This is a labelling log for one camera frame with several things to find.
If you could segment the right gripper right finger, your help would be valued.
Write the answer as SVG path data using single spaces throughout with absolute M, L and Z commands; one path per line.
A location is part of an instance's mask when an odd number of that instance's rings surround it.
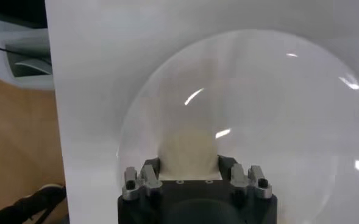
M 252 189 L 259 199 L 272 198 L 272 186 L 260 166 L 253 165 L 245 173 L 243 166 L 235 158 L 219 155 L 218 169 L 221 178 L 230 183 L 234 192 L 241 192 L 247 196 L 249 189 Z

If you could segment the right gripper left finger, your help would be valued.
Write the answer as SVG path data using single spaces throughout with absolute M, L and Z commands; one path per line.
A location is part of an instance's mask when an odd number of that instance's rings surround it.
M 127 167 L 124 171 L 123 199 L 137 200 L 144 193 L 147 197 L 160 195 L 163 183 L 158 179 L 160 173 L 160 159 L 147 159 L 140 173 L 134 167 Z

